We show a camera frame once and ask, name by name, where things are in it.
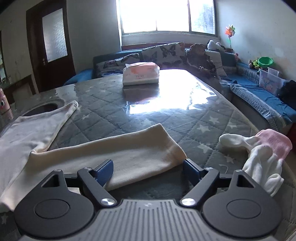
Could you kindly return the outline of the wooden shelf cabinet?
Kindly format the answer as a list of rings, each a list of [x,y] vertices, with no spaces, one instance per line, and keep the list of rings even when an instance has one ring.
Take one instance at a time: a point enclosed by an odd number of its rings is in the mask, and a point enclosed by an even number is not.
[[[3,44],[1,39],[1,33],[0,33],[0,75],[1,75],[1,87],[6,88],[10,85],[9,78],[6,73],[6,67],[4,63],[4,54],[3,54]]]

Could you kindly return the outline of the window with frame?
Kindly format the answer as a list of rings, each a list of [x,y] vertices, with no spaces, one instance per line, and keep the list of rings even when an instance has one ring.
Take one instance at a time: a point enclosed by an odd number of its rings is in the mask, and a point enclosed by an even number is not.
[[[215,1],[117,1],[116,7],[124,35],[216,34]]]

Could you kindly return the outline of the black bag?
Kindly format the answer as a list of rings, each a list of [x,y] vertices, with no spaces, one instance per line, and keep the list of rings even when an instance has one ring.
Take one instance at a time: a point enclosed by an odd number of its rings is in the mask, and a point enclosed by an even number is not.
[[[287,105],[295,105],[295,88],[296,82],[294,80],[285,82],[277,94],[278,98]]]

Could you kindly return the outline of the dark brown stuffed toy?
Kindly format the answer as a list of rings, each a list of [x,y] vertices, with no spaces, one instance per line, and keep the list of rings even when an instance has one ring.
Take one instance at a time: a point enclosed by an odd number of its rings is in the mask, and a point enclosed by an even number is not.
[[[186,70],[204,82],[227,76],[222,66],[221,55],[218,52],[210,52],[210,56],[207,55],[202,44],[193,44],[186,51],[186,57]]]

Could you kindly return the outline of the clear plastic storage box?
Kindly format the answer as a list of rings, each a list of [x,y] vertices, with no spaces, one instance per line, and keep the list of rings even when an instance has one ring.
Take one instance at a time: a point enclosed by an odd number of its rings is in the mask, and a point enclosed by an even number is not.
[[[289,80],[282,79],[277,75],[259,69],[259,86],[274,96],[278,95],[283,85],[287,82],[289,82]]]

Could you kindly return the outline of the white pink tissue pack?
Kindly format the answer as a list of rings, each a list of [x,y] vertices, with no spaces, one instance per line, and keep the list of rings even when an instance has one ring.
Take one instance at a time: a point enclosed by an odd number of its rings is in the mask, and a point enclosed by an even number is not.
[[[123,86],[154,84],[159,82],[160,67],[153,62],[126,64],[123,69]]]

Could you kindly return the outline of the pink cartoon bottle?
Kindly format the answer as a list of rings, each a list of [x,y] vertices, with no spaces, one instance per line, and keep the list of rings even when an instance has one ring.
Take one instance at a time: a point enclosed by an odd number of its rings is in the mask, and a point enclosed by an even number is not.
[[[10,109],[10,104],[7,100],[7,97],[4,94],[2,88],[0,88],[0,113],[4,114]]]

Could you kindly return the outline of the dark wooden door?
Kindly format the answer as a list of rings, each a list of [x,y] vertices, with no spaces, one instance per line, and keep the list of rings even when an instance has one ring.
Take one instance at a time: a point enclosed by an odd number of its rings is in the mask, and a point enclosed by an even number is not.
[[[66,1],[42,1],[26,12],[30,60],[39,92],[64,85],[75,73]]]

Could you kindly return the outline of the white plush toy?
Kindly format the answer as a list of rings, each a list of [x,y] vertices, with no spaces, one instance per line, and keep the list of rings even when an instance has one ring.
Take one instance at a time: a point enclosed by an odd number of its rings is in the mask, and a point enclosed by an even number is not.
[[[213,40],[209,40],[207,44],[207,49],[209,51],[219,51],[219,52],[225,52],[226,48],[221,45],[220,42],[214,42]]]

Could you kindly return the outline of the green plastic bowl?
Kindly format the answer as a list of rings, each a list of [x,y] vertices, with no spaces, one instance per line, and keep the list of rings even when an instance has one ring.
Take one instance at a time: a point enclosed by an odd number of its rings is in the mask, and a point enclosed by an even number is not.
[[[274,60],[270,57],[260,57],[257,61],[261,68],[269,68],[274,64]]]

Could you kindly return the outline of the butterfly pattern cushion left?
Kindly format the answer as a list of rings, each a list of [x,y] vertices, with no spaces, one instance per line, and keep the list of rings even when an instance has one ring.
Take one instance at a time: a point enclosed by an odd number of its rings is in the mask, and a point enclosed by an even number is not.
[[[126,64],[140,62],[140,55],[133,53],[113,60],[107,60],[96,64],[95,76],[97,78],[106,77],[113,74],[122,74]]]

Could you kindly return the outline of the cream long-sleeve garment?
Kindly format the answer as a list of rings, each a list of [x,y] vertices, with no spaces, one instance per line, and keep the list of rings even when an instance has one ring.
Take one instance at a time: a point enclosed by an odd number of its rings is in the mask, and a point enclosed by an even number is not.
[[[1,136],[1,212],[13,211],[55,169],[72,174],[111,159],[114,173],[105,185],[110,191],[166,172],[186,158],[161,124],[50,150],[58,132],[77,108],[78,102],[72,101],[54,111],[20,116]]]

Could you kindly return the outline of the butterfly pattern cushion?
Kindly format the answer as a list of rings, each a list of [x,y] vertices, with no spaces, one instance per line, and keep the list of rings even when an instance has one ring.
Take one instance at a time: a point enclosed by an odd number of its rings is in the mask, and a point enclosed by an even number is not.
[[[140,62],[140,55],[133,53],[113,60],[107,60],[96,64],[95,76],[97,78],[106,77],[113,74],[122,74],[126,64]]]
[[[161,70],[185,69],[187,55],[184,42],[157,45],[142,50],[143,61],[156,63]]]

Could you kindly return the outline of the butterfly pattern cushion right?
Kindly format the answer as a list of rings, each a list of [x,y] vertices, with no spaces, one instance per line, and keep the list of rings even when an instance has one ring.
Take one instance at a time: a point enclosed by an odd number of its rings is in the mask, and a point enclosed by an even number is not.
[[[185,69],[187,55],[184,42],[157,45],[142,50],[143,61],[156,63],[161,70]]]

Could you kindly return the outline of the blue sofa bench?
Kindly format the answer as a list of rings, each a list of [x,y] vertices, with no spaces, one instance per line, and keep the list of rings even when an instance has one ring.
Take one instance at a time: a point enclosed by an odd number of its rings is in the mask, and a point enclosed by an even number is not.
[[[143,61],[142,50],[120,51],[113,54],[100,55],[93,58],[93,68],[85,69],[65,82],[66,85],[96,79],[95,67],[97,63],[138,53],[140,62]],[[295,125],[295,109],[282,102],[259,86],[259,71],[251,70],[241,62],[237,62],[237,55],[227,52],[218,52],[221,55],[222,66],[226,77],[206,80],[205,83],[220,92],[230,102],[234,102],[251,121],[256,122],[260,128],[272,128],[283,132],[289,125]]]

